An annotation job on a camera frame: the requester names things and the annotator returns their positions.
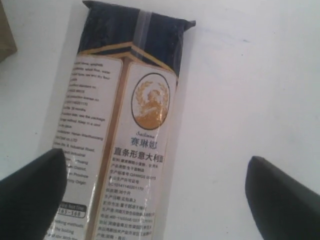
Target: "white table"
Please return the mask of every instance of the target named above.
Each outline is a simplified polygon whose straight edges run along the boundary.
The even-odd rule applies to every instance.
[[[2,2],[18,53],[0,63],[0,179],[39,154],[54,86],[64,97],[58,65],[78,47],[62,52],[71,0]],[[197,20],[185,35],[164,239],[261,239],[244,191],[253,155],[320,194],[318,0],[110,2]],[[80,27],[70,31],[79,39]]]

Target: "plastic packaging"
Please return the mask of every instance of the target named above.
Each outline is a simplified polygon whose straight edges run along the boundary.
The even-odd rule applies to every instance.
[[[53,143],[66,155],[68,184],[45,239],[151,240],[183,34],[195,22],[84,3]]]

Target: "pasta package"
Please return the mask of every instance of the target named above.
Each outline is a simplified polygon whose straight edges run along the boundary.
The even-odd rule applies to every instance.
[[[66,192],[46,240],[151,240],[184,32],[195,22],[85,1],[89,8],[54,148]]]

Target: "gold emblem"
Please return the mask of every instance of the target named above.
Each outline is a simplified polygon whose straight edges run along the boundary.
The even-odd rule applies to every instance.
[[[145,130],[157,129],[167,118],[169,104],[170,90],[165,77],[158,73],[147,74],[132,94],[133,118]]]

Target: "white label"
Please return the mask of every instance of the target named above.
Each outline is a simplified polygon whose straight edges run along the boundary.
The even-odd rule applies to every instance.
[[[132,63],[106,182],[95,240],[151,240],[177,78]]]
[[[122,70],[120,60],[79,55],[53,147],[62,148],[67,187],[46,240],[83,240]]]

